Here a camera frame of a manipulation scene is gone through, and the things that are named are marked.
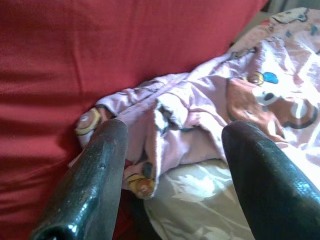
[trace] cartoon print blanket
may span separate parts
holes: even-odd
[[[129,128],[133,165],[123,179],[137,197],[152,197],[159,176],[179,164],[225,160],[222,129],[234,120],[258,125],[320,189],[320,11],[279,13],[265,32],[190,73],[97,102]]]

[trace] glossy black bar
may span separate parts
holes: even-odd
[[[31,240],[111,240],[128,148],[126,125],[108,120],[66,173]]]
[[[319,191],[258,127],[222,132],[239,202],[257,240],[320,240]]]

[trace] red couch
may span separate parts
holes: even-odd
[[[26,239],[97,99],[223,54],[266,0],[2,0],[0,240]]]

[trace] red fabric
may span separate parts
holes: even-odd
[[[22,240],[100,97],[224,53],[265,0],[0,1],[0,239]]]

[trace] folded blanket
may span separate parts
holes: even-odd
[[[234,120],[255,123],[320,189],[320,11],[273,16],[267,37],[190,73],[169,74],[100,99],[129,128],[124,185],[155,194],[159,176],[179,164],[225,160],[221,133]]]

